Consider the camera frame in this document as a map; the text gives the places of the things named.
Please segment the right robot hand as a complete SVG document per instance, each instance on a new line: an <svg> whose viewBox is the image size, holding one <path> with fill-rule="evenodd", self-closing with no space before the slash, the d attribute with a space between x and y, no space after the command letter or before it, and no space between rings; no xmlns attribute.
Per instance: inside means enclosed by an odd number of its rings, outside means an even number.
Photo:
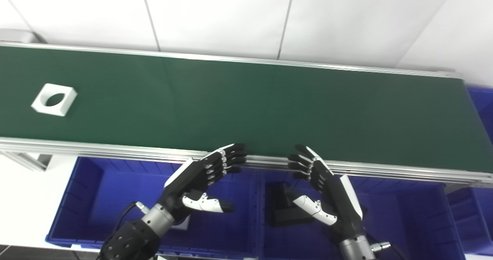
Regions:
<svg viewBox="0 0 493 260"><path fill-rule="evenodd" d="M299 154L288 156L288 167L294 170L294 179L304 179L322 200L313 200L294 187L286 190L286 196L299 208L328 226L331 242L356 240L366 235L362 225L363 210L350 179L346 174L337 176L326 162L311 148L296 144Z"/></svg>

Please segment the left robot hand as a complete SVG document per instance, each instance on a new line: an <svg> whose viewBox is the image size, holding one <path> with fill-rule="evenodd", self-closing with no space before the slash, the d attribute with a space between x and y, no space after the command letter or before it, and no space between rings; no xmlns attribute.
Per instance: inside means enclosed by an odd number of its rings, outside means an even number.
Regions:
<svg viewBox="0 0 493 260"><path fill-rule="evenodd" d="M227 174L240 173L246 156L245 145L234 143L217 148L200 160L188 159L165 182L158 208L166 210L175 221L185 219L193 210L232 213L232 202L211 198L207 190Z"/></svg>

